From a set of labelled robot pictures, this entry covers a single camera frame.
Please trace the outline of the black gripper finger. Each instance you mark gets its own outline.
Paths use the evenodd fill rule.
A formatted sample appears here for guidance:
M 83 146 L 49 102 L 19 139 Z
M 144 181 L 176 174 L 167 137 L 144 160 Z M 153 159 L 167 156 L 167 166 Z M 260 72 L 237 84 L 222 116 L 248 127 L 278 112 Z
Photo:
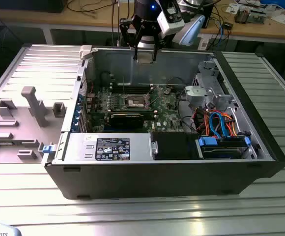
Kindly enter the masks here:
M 128 29 L 130 28 L 131 25 L 136 30 L 134 36 L 131 36 L 130 33 L 128 32 Z M 131 19 L 121 18 L 119 21 L 119 29 L 121 31 L 122 38 L 125 44 L 135 49 L 133 59 L 137 60 L 138 44 L 142 39 L 144 33 L 143 19 L 136 14 L 134 14 Z
M 152 26 L 152 36 L 154 39 L 153 61 L 156 61 L 158 50 L 163 46 L 162 30 L 159 25 Z

